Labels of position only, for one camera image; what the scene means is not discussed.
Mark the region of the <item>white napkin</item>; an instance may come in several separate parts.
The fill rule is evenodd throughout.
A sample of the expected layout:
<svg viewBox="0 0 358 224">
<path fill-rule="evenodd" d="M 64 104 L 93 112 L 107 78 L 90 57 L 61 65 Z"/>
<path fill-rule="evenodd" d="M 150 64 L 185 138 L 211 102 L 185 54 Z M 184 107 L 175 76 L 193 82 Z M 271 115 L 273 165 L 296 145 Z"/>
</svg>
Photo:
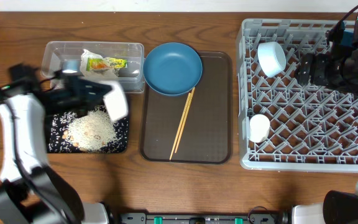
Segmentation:
<svg viewBox="0 0 358 224">
<path fill-rule="evenodd" d="M 111 57 L 102 57 L 101 55 L 84 49 L 81 55 L 80 72 L 89 78 L 101 78 L 107 80 L 115 80 L 116 75 L 116 59 Z"/>
</svg>

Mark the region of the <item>white bowl with food scraps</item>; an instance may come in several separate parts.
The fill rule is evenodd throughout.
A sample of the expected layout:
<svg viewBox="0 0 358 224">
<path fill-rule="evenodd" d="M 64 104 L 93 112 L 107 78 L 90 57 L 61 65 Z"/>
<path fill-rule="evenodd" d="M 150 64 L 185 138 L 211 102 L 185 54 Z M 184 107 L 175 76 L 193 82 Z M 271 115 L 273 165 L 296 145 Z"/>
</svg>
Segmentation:
<svg viewBox="0 0 358 224">
<path fill-rule="evenodd" d="M 101 84 L 109 85 L 112 88 L 112 90 L 103 97 L 104 105 L 111 121 L 115 122 L 125 118 L 129 114 L 129 107 L 126 94 L 121 84 L 111 80 L 103 80 Z"/>
</svg>

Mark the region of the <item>light blue bowl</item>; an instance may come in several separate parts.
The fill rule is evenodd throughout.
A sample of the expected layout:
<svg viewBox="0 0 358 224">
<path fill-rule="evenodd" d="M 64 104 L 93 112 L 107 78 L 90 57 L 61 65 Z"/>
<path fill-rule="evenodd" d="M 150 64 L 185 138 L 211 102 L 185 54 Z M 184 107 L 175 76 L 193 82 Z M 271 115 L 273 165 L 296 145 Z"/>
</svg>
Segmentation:
<svg viewBox="0 0 358 224">
<path fill-rule="evenodd" d="M 284 71 L 287 61 L 284 50 L 279 43 L 265 42 L 259 44 L 257 55 L 260 67 L 267 77 L 272 78 Z"/>
</svg>

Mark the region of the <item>white cup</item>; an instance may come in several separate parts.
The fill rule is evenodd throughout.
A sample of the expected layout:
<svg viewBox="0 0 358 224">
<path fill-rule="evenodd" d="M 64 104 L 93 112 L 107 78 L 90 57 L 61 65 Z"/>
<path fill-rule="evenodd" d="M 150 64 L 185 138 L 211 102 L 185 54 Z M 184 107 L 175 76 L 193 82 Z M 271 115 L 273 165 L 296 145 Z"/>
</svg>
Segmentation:
<svg viewBox="0 0 358 224">
<path fill-rule="evenodd" d="M 255 143 L 263 142 L 267 139 L 270 131 L 270 120 L 263 114 L 256 114 L 250 119 L 249 140 Z"/>
</svg>

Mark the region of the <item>dark blue plate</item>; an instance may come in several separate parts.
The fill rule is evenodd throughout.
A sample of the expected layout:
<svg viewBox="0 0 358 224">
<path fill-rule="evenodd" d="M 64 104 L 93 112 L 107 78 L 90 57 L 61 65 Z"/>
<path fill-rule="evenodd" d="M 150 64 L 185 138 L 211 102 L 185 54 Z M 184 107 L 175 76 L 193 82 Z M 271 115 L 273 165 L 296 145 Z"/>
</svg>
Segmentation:
<svg viewBox="0 0 358 224">
<path fill-rule="evenodd" d="M 148 86 L 166 96 L 180 96 L 191 91 L 201 80 L 203 63 L 192 47 L 168 42 L 149 52 L 144 61 Z"/>
</svg>

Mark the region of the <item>wooden chopstick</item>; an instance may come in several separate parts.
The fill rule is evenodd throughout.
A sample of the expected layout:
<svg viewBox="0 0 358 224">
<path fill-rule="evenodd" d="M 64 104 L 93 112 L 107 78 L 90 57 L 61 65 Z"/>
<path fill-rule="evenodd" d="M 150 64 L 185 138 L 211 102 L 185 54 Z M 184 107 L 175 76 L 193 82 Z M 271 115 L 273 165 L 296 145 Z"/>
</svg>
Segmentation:
<svg viewBox="0 0 358 224">
<path fill-rule="evenodd" d="M 186 125 L 188 113 L 190 111 L 190 106 L 191 106 L 191 102 L 192 102 L 194 93 L 195 93 L 195 87 L 192 88 L 192 90 L 191 90 L 191 92 L 189 94 L 188 100 L 186 101 L 186 108 L 185 108 L 185 112 L 184 112 L 184 115 L 183 115 L 183 119 L 181 120 L 181 126 L 180 126 L 180 130 L 179 130 L 179 135 L 178 135 L 177 143 L 175 145 L 175 150 L 174 150 L 175 154 L 178 151 L 179 144 L 180 144 L 180 141 L 181 141 L 184 129 L 185 129 L 185 125 Z"/>
<path fill-rule="evenodd" d="M 182 133 L 183 133 L 183 130 L 184 130 L 184 127 L 185 127 L 186 119 L 187 119 L 187 116 L 188 116 L 188 112 L 190 110 L 190 106 L 191 106 L 191 102 L 192 102 L 192 99 L 193 99 L 194 92 L 195 92 L 195 87 L 192 88 L 192 90 L 189 92 L 188 97 L 186 99 L 185 107 L 184 107 L 183 112 L 182 112 L 181 120 L 180 120 L 178 129 L 177 129 L 175 140 L 173 142 L 172 151 L 170 153 L 169 160 L 171 160 L 173 155 L 177 153 L 178 146 L 179 146 L 179 143 L 180 143 L 180 140 L 181 140 L 181 136 L 182 136 Z"/>
</svg>

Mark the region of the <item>yellow green snack wrapper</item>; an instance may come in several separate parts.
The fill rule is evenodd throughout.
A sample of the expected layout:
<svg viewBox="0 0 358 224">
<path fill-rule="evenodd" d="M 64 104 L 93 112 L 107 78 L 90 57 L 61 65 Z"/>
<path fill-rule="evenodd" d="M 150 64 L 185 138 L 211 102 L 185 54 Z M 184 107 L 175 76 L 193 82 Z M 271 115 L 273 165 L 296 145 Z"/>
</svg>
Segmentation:
<svg viewBox="0 0 358 224">
<path fill-rule="evenodd" d="M 89 58 L 86 64 L 87 71 L 106 71 L 127 67 L 127 60 L 121 58 Z"/>
</svg>

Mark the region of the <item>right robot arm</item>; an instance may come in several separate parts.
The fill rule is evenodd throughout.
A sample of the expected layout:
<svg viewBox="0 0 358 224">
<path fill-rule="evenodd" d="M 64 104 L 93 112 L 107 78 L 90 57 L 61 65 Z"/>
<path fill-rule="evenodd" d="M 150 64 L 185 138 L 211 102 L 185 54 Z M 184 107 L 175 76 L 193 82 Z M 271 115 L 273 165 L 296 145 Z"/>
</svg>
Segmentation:
<svg viewBox="0 0 358 224">
<path fill-rule="evenodd" d="M 348 35 L 341 19 L 326 34 L 333 45 L 330 53 L 302 56 L 295 72 L 298 84 L 358 95 L 358 6 L 354 10 L 357 17 L 351 42 L 345 42 Z M 358 181 L 353 194 L 331 190 L 323 203 L 293 207 L 290 223 L 358 223 Z"/>
</svg>

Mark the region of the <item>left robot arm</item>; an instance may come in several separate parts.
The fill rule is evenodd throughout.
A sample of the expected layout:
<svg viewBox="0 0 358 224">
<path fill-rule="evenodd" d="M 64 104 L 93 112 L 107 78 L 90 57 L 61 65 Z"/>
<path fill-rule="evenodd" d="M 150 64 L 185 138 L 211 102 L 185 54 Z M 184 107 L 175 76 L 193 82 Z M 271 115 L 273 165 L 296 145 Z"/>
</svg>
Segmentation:
<svg viewBox="0 0 358 224">
<path fill-rule="evenodd" d="M 113 92 L 110 85 L 65 75 L 65 88 L 44 91 L 37 69 L 23 63 L 9 68 L 11 82 L 0 87 L 4 159 L 0 171 L 3 223 L 113 223 L 102 203 L 84 203 L 76 190 L 49 165 L 45 118 L 88 110 Z"/>
</svg>

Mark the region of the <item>grey dishwasher rack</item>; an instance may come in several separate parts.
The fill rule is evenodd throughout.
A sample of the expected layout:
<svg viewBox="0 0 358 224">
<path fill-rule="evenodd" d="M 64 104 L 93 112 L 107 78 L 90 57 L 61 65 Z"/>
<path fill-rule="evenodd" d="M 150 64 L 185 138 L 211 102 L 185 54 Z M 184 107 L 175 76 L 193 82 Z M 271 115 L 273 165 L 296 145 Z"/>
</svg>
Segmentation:
<svg viewBox="0 0 358 224">
<path fill-rule="evenodd" d="M 358 96 L 323 86 L 301 86 L 294 73 L 304 54 L 331 50 L 326 32 L 334 21 L 245 19 L 236 38 L 239 89 L 239 162 L 248 170 L 358 172 Z M 262 71 L 257 47 L 277 42 L 284 71 Z M 266 140 L 249 140 L 250 119 L 270 120 Z"/>
</svg>

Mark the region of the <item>clear plastic bin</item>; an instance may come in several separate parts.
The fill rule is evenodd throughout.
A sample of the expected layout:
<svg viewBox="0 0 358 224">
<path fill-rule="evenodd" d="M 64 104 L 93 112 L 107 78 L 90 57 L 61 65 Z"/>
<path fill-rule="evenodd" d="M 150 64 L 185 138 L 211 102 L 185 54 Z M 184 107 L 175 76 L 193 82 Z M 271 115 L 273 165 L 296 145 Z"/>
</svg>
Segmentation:
<svg viewBox="0 0 358 224">
<path fill-rule="evenodd" d="M 102 57 L 121 58 L 127 60 L 127 67 L 116 70 L 117 79 L 126 93 L 142 93 L 144 90 L 144 46 L 140 43 L 130 42 L 84 42 L 84 41 L 52 41 L 45 48 L 42 61 L 41 74 L 44 78 L 53 77 L 53 73 L 61 70 L 65 60 L 79 60 L 83 50 Z M 89 78 L 87 80 L 107 80 L 101 78 Z"/>
</svg>

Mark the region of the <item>dark brown serving tray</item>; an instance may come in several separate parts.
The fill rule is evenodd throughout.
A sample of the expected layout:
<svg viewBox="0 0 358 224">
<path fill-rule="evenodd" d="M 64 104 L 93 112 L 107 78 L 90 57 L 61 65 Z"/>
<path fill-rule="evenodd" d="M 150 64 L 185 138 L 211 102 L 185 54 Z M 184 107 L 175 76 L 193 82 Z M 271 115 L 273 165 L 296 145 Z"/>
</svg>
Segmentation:
<svg viewBox="0 0 358 224">
<path fill-rule="evenodd" d="M 148 88 L 140 153 L 148 161 L 222 164 L 232 152 L 232 61 L 201 52 L 203 75 L 195 88 L 179 148 L 169 160 L 187 97 Z"/>
</svg>

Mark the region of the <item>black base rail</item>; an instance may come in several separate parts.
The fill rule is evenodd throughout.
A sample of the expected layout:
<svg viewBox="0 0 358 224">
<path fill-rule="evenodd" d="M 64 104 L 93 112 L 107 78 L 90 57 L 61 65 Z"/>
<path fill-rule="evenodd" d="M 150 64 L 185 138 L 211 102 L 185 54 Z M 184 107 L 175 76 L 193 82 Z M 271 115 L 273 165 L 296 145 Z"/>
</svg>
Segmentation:
<svg viewBox="0 0 358 224">
<path fill-rule="evenodd" d="M 288 212 L 253 211 L 250 215 L 218 214 L 120 214 L 117 223 L 125 224 L 291 224 Z"/>
</svg>

